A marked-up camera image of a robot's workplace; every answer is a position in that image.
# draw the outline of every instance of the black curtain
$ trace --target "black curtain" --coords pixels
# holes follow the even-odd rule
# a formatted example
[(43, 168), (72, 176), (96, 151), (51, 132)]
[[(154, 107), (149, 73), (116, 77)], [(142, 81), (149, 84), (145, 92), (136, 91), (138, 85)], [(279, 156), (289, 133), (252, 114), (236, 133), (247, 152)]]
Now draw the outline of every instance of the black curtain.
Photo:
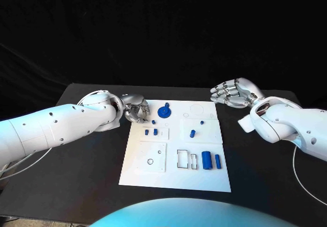
[(293, 91), (304, 106), (324, 101), (318, 6), (247, 7), (1, 1), (1, 119), (53, 106), (70, 83), (211, 88), (244, 77)]

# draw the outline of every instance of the white board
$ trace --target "white board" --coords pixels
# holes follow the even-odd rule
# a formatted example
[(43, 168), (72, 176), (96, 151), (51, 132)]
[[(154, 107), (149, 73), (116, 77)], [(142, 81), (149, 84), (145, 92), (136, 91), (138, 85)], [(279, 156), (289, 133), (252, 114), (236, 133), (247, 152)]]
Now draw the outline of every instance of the white board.
[[(151, 111), (149, 122), (131, 123), (119, 185), (230, 192), (214, 103), (147, 101)], [(159, 118), (157, 111), (165, 102), (170, 104), (171, 115), (168, 118)], [(154, 129), (158, 131), (157, 136), (152, 134)], [(188, 136), (191, 130), (195, 131), (193, 138)], [(187, 150), (187, 168), (177, 168), (177, 150)], [(211, 170), (204, 170), (201, 166), (203, 151), (211, 153)], [(197, 169), (191, 169), (191, 154), (195, 155)], [(221, 169), (216, 169), (216, 154), (220, 156)]]

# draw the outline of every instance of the cylindrical hole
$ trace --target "cylindrical hole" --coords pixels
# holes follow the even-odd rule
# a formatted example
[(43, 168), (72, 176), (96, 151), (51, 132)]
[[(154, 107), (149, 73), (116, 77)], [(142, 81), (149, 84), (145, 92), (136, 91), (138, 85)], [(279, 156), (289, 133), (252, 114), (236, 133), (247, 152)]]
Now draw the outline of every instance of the cylindrical hole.
[(316, 143), (316, 139), (311, 138), (311, 144), (315, 144), (315, 143)]

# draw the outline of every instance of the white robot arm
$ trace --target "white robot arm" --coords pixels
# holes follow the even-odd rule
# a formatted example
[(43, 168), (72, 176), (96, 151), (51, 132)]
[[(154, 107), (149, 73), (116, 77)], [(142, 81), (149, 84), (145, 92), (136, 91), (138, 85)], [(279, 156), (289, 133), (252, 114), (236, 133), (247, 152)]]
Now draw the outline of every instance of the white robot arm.
[(0, 166), (44, 149), (119, 127), (125, 112), (129, 121), (144, 123), (149, 114), (141, 95), (108, 91), (87, 94), (77, 105), (66, 104), (0, 122)]
[(327, 161), (327, 112), (302, 109), (279, 97), (265, 97), (244, 78), (226, 81), (211, 88), (211, 101), (233, 108), (250, 107), (239, 124), (244, 132), (256, 130), (270, 143), (291, 141), (309, 155)]

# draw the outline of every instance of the black table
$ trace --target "black table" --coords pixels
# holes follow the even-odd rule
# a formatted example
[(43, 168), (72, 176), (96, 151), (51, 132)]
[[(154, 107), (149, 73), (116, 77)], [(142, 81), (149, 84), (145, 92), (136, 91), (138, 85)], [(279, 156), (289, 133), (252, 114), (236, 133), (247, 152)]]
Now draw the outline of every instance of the black table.
[[(77, 103), (85, 94), (99, 89), (115, 95), (139, 93), (147, 99), (210, 100), (207, 88), (72, 84), (57, 105)], [(263, 93), (298, 102), (289, 91)], [(243, 132), (237, 120), (249, 108), (216, 105), (216, 112), (232, 193), (118, 185), (131, 124), (122, 118), (119, 128), (95, 132), (56, 147), (43, 160), (11, 178), (0, 195), (0, 215), (90, 224), (138, 202), (188, 197), (244, 206), (298, 226), (324, 226), (327, 206), (302, 190), (292, 173), (293, 145), (286, 141), (269, 144), (256, 132)], [(20, 169), (43, 153), (36, 153)], [(327, 163), (296, 152), (295, 167), (304, 186), (327, 201)]]

